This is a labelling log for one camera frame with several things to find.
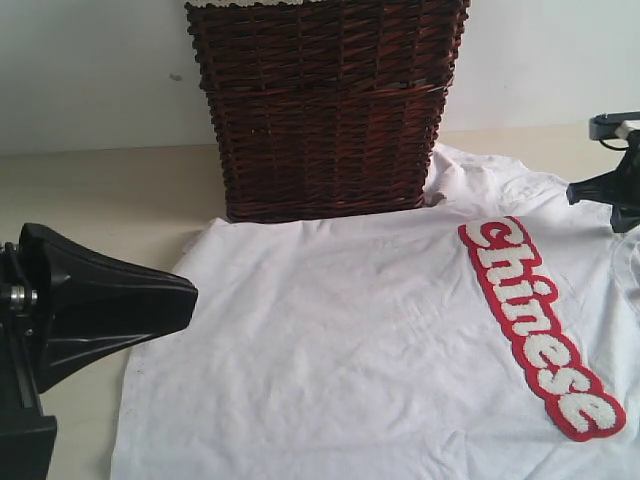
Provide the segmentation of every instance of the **white t-shirt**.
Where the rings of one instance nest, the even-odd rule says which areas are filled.
[[[432,208],[216,222],[191,325],[132,352],[111,478],[638,478],[640,231],[565,189],[439,146]]]

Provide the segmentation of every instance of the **brown wicker basket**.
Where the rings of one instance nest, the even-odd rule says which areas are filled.
[[[468,0],[187,5],[233,221],[422,206]]]

